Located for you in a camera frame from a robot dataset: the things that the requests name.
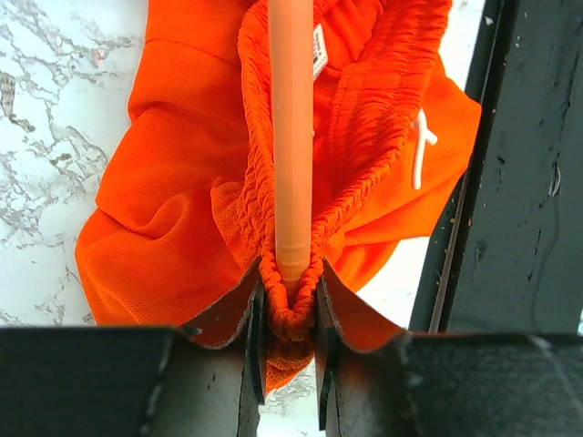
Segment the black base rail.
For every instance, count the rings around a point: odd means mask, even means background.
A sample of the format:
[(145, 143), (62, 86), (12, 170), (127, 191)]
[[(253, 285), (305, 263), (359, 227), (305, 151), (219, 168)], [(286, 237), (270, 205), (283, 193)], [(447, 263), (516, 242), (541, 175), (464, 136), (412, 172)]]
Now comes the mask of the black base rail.
[(409, 327), (575, 334), (582, 313), (582, 4), (488, 1), (473, 156), (430, 239)]

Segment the orange plastic hanger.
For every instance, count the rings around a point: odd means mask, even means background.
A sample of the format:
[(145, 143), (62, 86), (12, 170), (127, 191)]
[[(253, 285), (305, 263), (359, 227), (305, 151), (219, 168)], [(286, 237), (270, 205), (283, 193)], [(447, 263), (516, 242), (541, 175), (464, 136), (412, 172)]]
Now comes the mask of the orange plastic hanger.
[(276, 263), (293, 296), (311, 258), (312, 1), (270, 1)]

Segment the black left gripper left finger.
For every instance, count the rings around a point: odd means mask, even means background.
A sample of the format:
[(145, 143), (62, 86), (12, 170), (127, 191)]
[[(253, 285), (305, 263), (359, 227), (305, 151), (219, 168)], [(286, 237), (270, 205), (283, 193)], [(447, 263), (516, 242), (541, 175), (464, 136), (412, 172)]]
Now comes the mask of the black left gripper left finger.
[(4, 436), (253, 436), (264, 288), (240, 283), (179, 328), (4, 328)]

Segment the orange mesh shorts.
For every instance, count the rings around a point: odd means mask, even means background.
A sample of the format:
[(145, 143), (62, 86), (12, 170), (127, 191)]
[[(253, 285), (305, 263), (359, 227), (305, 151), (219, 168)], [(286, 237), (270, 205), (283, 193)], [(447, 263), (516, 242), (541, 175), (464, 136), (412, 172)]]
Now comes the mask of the orange mesh shorts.
[(297, 300), (275, 264), (268, 9), (153, 1), (128, 103), (76, 259), (95, 320), (180, 326), (253, 264), (270, 312), (267, 387), (310, 362), (325, 264), (360, 290), (433, 232), (481, 115), (445, 73), (448, 1), (317, 1), (312, 259)]

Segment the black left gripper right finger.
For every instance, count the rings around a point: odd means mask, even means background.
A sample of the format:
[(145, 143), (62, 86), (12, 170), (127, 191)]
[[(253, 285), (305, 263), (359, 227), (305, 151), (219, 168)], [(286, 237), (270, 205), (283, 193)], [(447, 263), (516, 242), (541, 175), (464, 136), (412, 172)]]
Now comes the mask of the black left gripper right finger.
[(329, 436), (579, 436), (577, 335), (412, 333), (325, 266), (318, 420)]

